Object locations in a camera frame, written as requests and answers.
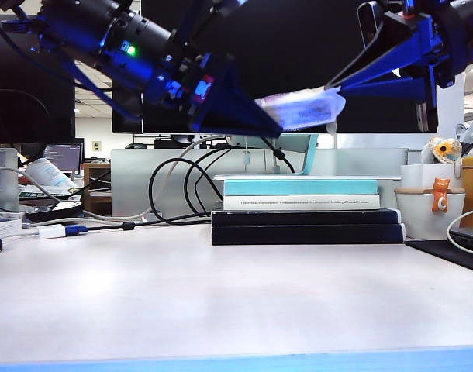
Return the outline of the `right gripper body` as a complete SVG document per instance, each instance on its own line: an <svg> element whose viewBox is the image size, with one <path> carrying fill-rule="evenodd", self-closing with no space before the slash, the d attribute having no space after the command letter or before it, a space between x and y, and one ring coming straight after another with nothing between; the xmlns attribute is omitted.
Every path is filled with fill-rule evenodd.
<svg viewBox="0 0 473 372"><path fill-rule="evenodd" d="M402 77L426 78L433 85L433 107L437 88L448 88L465 69L465 26L451 1L401 1L406 18L431 16L431 51L415 64L399 68Z"/></svg>

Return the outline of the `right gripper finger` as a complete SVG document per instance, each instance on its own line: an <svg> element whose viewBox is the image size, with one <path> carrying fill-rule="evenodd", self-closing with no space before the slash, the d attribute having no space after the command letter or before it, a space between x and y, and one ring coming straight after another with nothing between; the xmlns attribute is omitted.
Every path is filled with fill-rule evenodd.
<svg viewBox="0 0 473 372"><path fill-rule="evenodd" d="M433 85L424 77L380 77L359 84L341 85L340 93L345 96L372 96L404 98L433 108Z"/></svg>
<svg viewBox="0 0 473 372"><path fill-rule="evenodd" d="M328 88L352 88L408 67L431 51L431 16L385 13L375 38L329 83Z"/></svg>

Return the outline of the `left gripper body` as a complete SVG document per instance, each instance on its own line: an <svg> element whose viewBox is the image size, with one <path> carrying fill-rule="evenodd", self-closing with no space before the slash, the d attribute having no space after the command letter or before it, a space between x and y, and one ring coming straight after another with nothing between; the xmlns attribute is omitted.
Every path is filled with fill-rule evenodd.
<svg viewBox="0 0 473 372"><path fill-rule="evenodd" d="M205 116L216 101L229 71L229 58L201 53L190 43L170 35L143 90L143 100L190 116Z"/></svg>

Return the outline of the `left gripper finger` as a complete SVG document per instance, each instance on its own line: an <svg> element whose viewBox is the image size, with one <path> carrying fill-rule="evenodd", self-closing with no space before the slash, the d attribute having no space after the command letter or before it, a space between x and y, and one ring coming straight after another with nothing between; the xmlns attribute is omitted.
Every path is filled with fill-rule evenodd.
<svg viewBox="0 0 473 372"><path fill-rule="evenodd" d="M238 85L233 64L208 64L191 92L189 127L198 133L280 136L281 126Z"/></svg>

